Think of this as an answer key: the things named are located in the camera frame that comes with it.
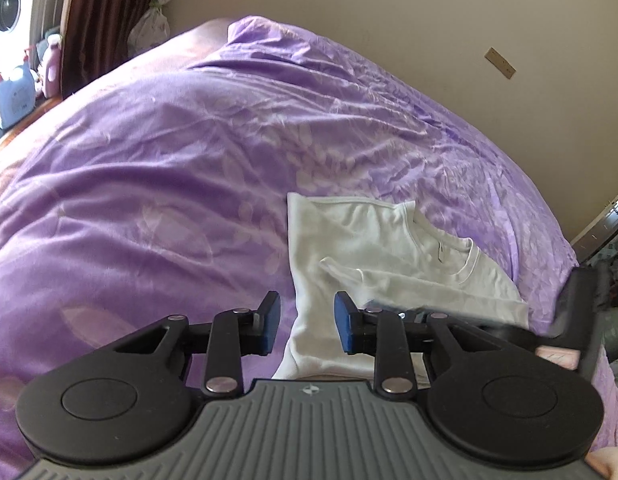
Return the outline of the person's right hand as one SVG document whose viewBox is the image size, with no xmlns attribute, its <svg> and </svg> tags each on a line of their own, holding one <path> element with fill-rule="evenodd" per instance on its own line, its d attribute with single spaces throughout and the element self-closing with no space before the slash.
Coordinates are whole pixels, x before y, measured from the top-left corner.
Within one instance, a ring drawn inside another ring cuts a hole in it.
<svg viewBox="0 0 618 480">
<path fill-rule="evenodd" d="M 586 462 L 605 479 L 618 480 L 618 448 L 599 448 L 587 454 Z"/>
</svg>

